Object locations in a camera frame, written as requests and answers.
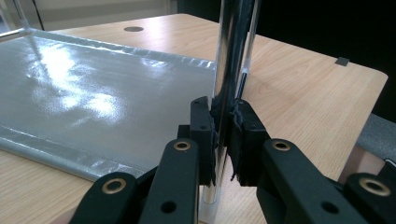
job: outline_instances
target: metal rod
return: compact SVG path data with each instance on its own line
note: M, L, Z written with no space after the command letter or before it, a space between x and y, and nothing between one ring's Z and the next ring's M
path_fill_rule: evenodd
M249 31L249 35L248 35L248 41L247 41L247 50L245 53L245 61L244 61L244 65L242 67L242 72L241 72L242 76L239 80L238 93L236 94L236 98L239 98L239 99L242 98L242 94L244 92L244 87L245 87L245 82L246 82L246 79L248 78L248 75L250 72L251 52L253 51L253 43L254 43L254 38L256 37L257 24L259 23L261 7L262 7L262 0L256 0L254 2L253 16L251 18L250 31Z
M24 14L24 12L22 10L20 0L14 0L14 5L15 5L15 8L17 9L18 15L20 16L23 29L25 29L26 31L30 30L31 26L29 24L29 21L26 18L26 15Z
M211 113L219 133L216 148L216 183L204 187L203 201L216 202L225 164L224 137L228 114L233 108L233 99L244 56L254 0L222 0L220 13L219 48L217 53L216 85Z

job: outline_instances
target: silver fabric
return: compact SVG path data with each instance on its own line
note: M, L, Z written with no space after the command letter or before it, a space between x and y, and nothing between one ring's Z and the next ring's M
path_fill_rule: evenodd
M158 165L213 62L33 30L0 42L0 148L90 180Z

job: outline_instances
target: brass grommet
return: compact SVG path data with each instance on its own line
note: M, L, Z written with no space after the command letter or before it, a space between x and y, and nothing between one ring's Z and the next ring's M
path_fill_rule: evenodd
M110 188L110 184L119 183L120 185L116 188ZM122 191L126 186L126 181L122 178L114 178L107 180L107 182L102 186L102 192L105 194L115 194Z
M188 142L176 142L174 144L174 148L179 151L185 151L191 147L191 144Z
M387 197L390 195L390 189L384 185L383 183L370 179L370 178L361 178L359 180L359 184L361 185L362 188L365 190L376 194L378 196L384 196Z
M281 141L275 141L273 142L273 148L279 150L279 151L289 151L290 146L289 144Z

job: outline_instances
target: wood grain surface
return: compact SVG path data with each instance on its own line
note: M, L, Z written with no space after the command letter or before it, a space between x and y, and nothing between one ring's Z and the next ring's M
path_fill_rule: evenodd
M126 27L143 27L126 32ZM56 33L215 60L219 25L189 15L123 21ZM295 143L337 179L387 76L354 63L257 36L243 98L272 137ZM255 188L229 181L228 163L216 223L263 223ZM77 206L92 184L0 151L0 223L49 223Z

